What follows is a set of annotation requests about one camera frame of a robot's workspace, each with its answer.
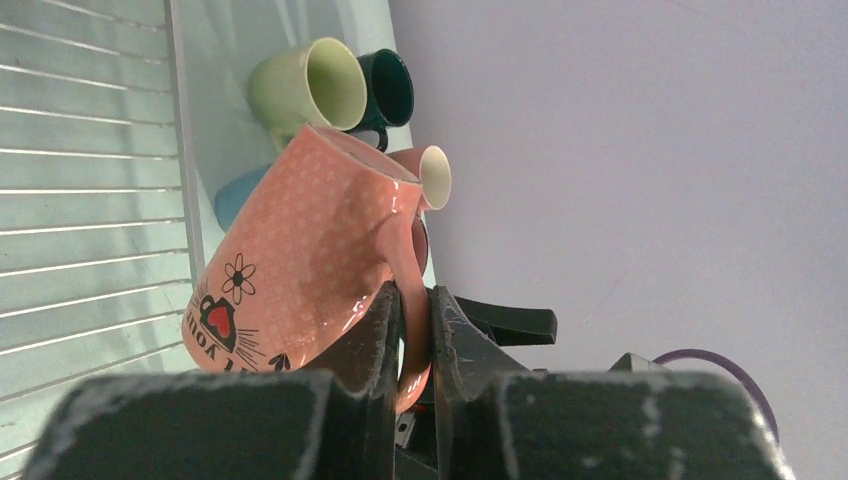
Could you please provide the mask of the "salmon pink mug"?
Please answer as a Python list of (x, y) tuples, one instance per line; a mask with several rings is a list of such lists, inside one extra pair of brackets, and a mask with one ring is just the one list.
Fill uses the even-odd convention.
[(436, 145), (398, 150), (390, 158), (412, 172), (421, 182), (419, 210), (441, 210), (451, 195), (452, 172), (448, 156)]

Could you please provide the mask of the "light green mug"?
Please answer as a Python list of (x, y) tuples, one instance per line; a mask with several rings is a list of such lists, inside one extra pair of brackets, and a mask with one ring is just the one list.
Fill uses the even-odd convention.
[(357, 126), (368, 93), (353, 52), (342, 41), (323, 37), (260, 62), (249, 75), (247, 99), (282, 150), (305, 124), (339, 131)]

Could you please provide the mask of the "light blue dotted mug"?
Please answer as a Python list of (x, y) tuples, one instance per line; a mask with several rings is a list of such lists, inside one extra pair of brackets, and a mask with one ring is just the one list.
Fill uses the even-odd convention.
[(270, 164), (260, 166), (232, 180), (215, 194), (213, 210), (218, 225), (223, 231), (230, 228), (249, 196), (270, 168)]

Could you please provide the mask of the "small terracotta cup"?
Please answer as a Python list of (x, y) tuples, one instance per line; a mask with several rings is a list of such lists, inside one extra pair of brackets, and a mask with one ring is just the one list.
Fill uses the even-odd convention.
[(396, 409), (431, 369), (428, 294), (414, 251), (419, 179), (363, 141), (303, 126), (227, 230), (185, 310), (184, 346), (207, 372), (284, 372), (317, 358), (394, 282), (405, 322)]

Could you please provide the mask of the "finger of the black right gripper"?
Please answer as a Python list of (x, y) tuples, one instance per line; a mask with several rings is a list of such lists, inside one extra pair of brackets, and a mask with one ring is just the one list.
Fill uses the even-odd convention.
[(488, 304), (456, 296), (459, 307), (498, 346), (538, 346), (556, 343), (558, 320), (550, 309)]

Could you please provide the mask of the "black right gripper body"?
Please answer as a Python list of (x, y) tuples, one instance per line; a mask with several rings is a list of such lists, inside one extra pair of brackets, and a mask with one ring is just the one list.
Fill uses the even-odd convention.
[(670, 369), (640, 355), (625, 353), (610, 367), (610, 371), (669, 372)]

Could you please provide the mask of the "pink ghost pattern mug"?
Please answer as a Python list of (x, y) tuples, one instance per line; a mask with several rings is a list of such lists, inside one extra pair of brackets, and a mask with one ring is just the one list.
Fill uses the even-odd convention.
[(429, 260), (429, 239), (426, 226), (420, 215), (416, 215), (413, 219), (411, 237), (419, 271), (424, 274)]

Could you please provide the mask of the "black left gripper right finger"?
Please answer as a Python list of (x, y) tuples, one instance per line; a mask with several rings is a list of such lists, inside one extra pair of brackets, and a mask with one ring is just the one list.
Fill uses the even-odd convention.
[(534, 372), (437, 287), (433, 315), (443, 479), (790, 479), (763, 415), (705, 372)]

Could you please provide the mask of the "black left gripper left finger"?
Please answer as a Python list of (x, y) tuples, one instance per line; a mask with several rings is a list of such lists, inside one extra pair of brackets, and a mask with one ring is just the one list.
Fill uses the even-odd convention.
[(132, 374), (75, 386), (26, 479), (390, 479), (401, 301), (385, 283), (309, 365)]

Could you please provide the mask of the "dark teal mug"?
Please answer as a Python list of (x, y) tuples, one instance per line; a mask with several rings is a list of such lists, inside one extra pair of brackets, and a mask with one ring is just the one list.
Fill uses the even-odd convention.
[(385, 152), (387, 129), (407, 125), (413, 115), (412, 77), (404, 60), (391, 49), (364, 54), (357, 60), (366, 82), (366, 108), (361, 120), (346, 133), (376, 132), (377, 149)]

